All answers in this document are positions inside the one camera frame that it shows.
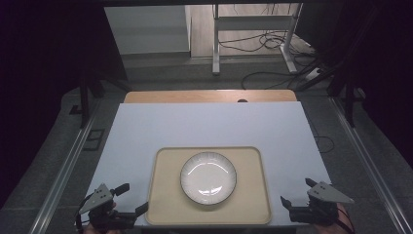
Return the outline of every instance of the gray carpet floor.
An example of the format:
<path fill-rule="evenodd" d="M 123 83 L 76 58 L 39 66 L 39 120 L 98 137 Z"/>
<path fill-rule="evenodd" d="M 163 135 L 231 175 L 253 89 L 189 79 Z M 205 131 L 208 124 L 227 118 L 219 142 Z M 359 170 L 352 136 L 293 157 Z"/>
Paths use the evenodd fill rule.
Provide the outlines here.
<path fill-rule="evenodd" d="M 124 58 L 124 64 L 129 80 L 122 82 L 131 86 L 135 91 L 241 89 L 243 77 L 252 72 L 266 71 L 283 74 L 287 72 L 281 57 L 225 58 L 221 62 L 220 76 L 211 74 L 210 59 L 128 57 Z M 258 74 L 244 80 L 244 86 L 247 89 L 286 89 L 294 88 L 298 83 L 304 82 L 300 79 L 291 79 L 291 76 Z M 325 91 L 328 82 L 325 80 L 296 95 L 306 111 L 332 184 L 355 199 L 356 203 L 346 206 L 346 209 L 350 213 L 357 233 L 398 233 L 387 208 L 378 196 L 332 108 Z M 110 83 L 102 81 L 102 84 L 105 88 L 105 96 L 100 99 L 90 97 L 91 104 L 99 102 L 92 131 L 102 133 L 102 143 L 100 145 L 96 145 L 93 141 L 85 143 L 84 150 L 64 187 L 46 233 L 76 233 L 74 213 L 86 195 L 118 106 L 126 95 L 123 90 Z M 33 164 L 0 211 L 2 233 L 29 232 L 33 220 L 67 157 L 67 152 L 79 134 L 81 116 L 69 114 L 73 105 L 80 105 L 78 90 L 69 92 L 62 99 L 62 108 L 55 126 Z M 413 220 L 413 171 L 368 118 L 360 103 L 355 105 L 355 123 L 374 162 L 411 223 Z M 138 232 L 139 230 L 131 230 L 128 233 Z M 311 226 L 306 226 L 298 228 L 297 233 L 315 233 L 315 230 Z"/>

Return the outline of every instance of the white plate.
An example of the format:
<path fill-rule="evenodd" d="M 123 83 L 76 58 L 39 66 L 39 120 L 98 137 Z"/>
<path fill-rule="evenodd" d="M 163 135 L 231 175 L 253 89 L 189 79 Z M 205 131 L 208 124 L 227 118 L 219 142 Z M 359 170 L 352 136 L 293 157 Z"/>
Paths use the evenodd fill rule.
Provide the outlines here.
<path fill-rule="evenodd" d="M 183 191 L 193 201 L 213 205 L 231 195 L 237 183 L 237 173 L 223 155 L 203 152 L 185 163 L 180 181 Z"/>

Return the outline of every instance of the wall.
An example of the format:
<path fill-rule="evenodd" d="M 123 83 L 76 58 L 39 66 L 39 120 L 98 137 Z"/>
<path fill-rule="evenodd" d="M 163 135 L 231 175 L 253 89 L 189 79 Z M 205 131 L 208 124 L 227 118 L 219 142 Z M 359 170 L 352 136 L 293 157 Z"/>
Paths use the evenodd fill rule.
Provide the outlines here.
<path fill-rule="evenodd" d="M 121 55 L 189 52 L 185 6 L 105 8 Z"/>

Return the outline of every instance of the table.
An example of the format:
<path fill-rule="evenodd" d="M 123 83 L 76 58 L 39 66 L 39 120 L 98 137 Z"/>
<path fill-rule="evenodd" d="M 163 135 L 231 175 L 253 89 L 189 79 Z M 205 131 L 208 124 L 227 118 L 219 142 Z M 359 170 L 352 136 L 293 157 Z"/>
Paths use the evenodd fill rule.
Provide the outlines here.
<path fill-rule="evenodd" d="M 240 99 L 249 102 L 237 103 Z M 131 191 L 115 201 L 119 211 L 131 212 L 147 200 L 156 153 L 193 146 L 259 149 L 273 214 L 266 227 L 297 225 L 280 196 L 306 206 L 305 177 L 330 182 L 292 91 L 132 92 L 118 109 L 88 194 L 103 182 L 108 187 L 129 182 Z M 135 225 L 151 227 L 143 216 Z"/>

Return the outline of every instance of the tray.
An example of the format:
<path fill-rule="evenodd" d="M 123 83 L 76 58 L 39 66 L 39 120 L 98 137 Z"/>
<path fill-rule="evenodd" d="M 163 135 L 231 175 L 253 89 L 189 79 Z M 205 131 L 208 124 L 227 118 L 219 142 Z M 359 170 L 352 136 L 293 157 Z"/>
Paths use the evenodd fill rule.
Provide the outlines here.
<path fill-rule="evenodd" d="M 225 201 L 201 205 L 192 201 L 180 185 L 186 161 L 197 153 L 212 151 L 234 165 L 237 185 Z M 271 220 L 261 155 L 254 147 L 163 148 L 156 157 L 149 191 L 152 225 L 265 224 Z"/>

